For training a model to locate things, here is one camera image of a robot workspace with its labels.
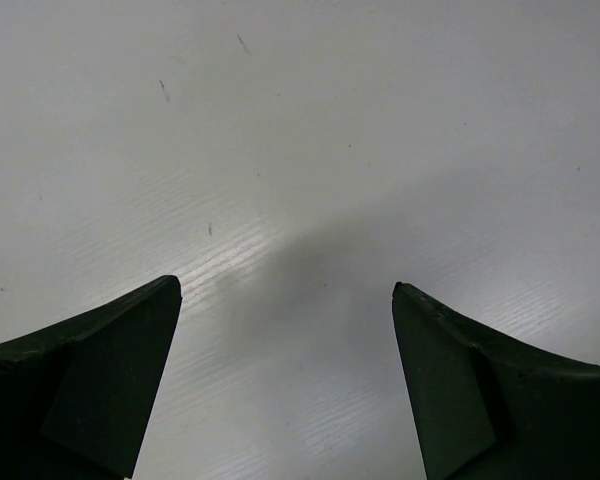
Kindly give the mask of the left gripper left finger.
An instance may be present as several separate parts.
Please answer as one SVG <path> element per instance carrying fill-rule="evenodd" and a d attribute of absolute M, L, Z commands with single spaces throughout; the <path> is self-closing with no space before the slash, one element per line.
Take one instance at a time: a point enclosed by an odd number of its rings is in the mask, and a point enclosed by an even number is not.
<path fill-rule="evenodd" d="M 0 479 L 131 478 L 181 304 L 165 275 L 0 343 Z"/>

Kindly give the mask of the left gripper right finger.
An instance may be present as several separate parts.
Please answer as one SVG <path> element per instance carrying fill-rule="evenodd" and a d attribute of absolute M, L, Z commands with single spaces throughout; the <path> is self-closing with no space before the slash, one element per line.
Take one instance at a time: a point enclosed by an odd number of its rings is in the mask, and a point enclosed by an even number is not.
<path fill-rule="evenodd" d="M 394 287 L 392 318 L 428 478 L 600 479 L 600 366 L 407 283 Z"/>

